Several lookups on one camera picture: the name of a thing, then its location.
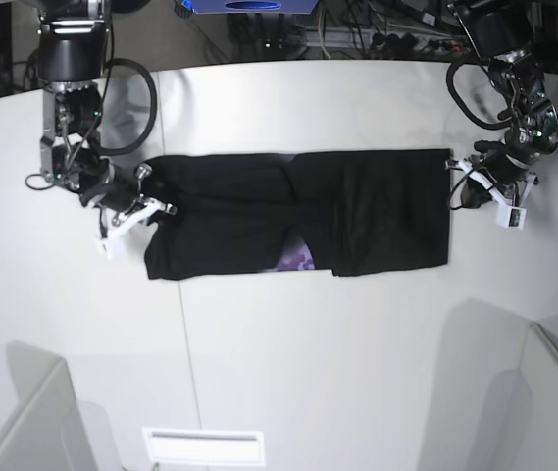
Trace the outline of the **black T-shirt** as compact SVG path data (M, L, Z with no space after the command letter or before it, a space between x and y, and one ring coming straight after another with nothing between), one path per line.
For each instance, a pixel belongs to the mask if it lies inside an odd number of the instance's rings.
M338 277L443 266L449 258L447 149L166 155L150 160L152 280L275 269L304 243Z

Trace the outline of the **blue box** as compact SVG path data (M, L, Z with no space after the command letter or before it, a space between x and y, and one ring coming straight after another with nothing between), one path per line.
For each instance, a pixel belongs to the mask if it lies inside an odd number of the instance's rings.
M318 0L190 0L180 4L193 13L209 14L310 14Z

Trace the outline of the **white partition panel right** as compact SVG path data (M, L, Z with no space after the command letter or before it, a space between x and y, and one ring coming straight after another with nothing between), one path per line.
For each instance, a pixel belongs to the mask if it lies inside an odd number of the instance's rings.
M558 349L539 324L491 382L466 468L558 470Z

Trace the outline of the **white partition panel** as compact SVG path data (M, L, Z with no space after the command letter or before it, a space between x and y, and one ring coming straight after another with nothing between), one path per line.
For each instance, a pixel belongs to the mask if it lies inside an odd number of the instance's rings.
M66 359L17 341L6 353L18 403L0 427L0 470L96 470Z
M539 324L491 382L466 468L558 470L558 349Z

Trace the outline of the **white table slot plate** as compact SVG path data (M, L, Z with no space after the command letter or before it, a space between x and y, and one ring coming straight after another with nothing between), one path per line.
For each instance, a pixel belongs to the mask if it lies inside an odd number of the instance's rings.
M160 464L263 467L265 436L256 431L143 428L150 459Z

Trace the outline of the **white partition panel left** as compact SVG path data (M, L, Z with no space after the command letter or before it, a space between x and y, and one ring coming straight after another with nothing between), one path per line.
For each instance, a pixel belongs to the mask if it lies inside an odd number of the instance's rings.
M18 403L0 427L0 470L96 470L66 359L17 341L6 353Z

